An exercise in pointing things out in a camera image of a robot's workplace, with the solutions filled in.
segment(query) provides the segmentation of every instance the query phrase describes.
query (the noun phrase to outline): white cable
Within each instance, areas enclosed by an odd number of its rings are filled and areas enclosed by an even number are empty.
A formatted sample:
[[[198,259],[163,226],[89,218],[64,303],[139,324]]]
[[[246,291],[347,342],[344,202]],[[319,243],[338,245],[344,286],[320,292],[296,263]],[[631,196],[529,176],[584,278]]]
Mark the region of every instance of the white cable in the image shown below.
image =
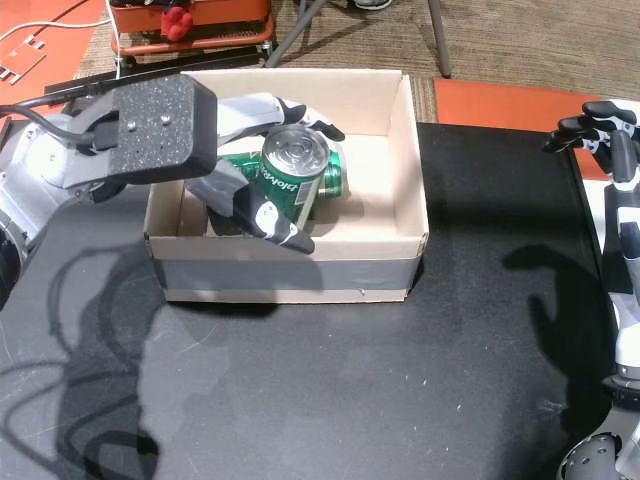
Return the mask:
[[[28,23],[23,23],[22,25],[16,25],[8,32],[5,32],[2,35],[0,35],[0,41],[4,40],[12,33],[27,27],[42,26],[42,27],[56,27],[56,28],[91,28],[91,27],[99,27],[100,25],[106,25],[107,23],[109,23],[109,20],[102,20],[100,22],[94,22],[94,23],[28,22]]]
[[[118,47],[118,53],[116,58],[116,80],[120,78],[120,34],[118,33],[118,26],[116,25],[116,19],[113,16],[113,10],[111,9],[111,3],[109,0],[104,0],[107,5],[107,12],[109,12],[109,22],[113,28],[113,35],[116,37],[116,46]]]

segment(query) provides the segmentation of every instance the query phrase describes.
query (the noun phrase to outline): orange cart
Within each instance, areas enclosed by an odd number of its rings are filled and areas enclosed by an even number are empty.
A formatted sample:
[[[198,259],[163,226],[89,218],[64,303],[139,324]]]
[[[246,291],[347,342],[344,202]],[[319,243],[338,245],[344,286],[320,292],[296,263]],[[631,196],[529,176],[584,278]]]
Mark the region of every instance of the orange cart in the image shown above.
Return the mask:
[[[145,34],[160,28],[163,7],[113,6],[112,11],[119,34]],[[159,40],[144,45],[120,46],[118,52],[114,35],[111,48],[116,53],[116,60],[124,61],[126,57],[136,55],[247,45],[260,47],[265,56],[272,52],[275,22],[271,15],[271,0],[192,0],[189,13],[193,16],[193,29],[178,42]],[[207,32],[206,27],[219,27],[222,33],[203,35],[202,32]]]

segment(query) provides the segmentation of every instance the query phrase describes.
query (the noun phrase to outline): green soda can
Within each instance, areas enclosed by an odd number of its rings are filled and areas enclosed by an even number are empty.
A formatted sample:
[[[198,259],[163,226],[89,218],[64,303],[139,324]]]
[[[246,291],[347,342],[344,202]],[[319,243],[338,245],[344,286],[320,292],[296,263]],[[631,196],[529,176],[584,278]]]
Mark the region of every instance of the green soda can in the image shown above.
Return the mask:
[[[329,164],[324,137],[301,125],[273,128],[255,183],[298,228],[304,227]]]
[[[255,181],[262,162],[261,152],[232,153],[223,157],[238,168],[249,181]],[[318,198],[335,198],[342,195],[344,191],[344,165],[340,153],[331,151],[329,165],[324,171],[320,186],[318,187]]]

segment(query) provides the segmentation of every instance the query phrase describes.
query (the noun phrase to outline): black table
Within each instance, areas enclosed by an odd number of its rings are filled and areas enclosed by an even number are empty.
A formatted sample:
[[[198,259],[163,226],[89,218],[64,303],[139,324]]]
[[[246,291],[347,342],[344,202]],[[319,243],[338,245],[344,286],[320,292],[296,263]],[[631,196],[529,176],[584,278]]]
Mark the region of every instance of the black table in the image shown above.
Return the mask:
[[[419,130],[404,304],[169,306],[145,189],[61,214],[0,316],[0,478],[552,478],[611,369],[575,172],[540,134]]]

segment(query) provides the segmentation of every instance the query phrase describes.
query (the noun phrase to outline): chair leg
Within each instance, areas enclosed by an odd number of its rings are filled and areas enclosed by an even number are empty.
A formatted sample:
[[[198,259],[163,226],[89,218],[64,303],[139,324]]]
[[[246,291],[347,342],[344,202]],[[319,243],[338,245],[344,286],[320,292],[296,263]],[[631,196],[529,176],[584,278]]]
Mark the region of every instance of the chair leg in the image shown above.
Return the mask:
[[[431,11],[431,24],[436,37],[436,47],[440,57],[440,73],[444,78],[451,78],[451,65],[449,63],[449,49],[447,48],[447,38],[444,35],[442,25],[442,14],[440,12],[440,0],[429,0],[429,10]]]

